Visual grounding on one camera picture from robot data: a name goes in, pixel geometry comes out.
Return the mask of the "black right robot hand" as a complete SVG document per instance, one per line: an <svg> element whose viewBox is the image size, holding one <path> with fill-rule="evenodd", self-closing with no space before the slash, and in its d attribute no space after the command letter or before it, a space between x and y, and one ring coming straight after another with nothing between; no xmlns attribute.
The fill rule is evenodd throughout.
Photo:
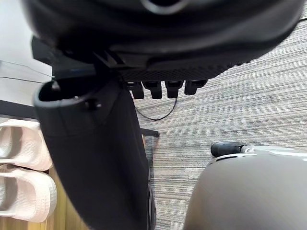
<svg viewBox="0 0 307 230"><path fill-rule="evenodd" d="M277 47L302 0L24 0L33 57L53 78L34 94L68 197L94 230L152 230L156 211L134 99L194 95Z"/></svg>

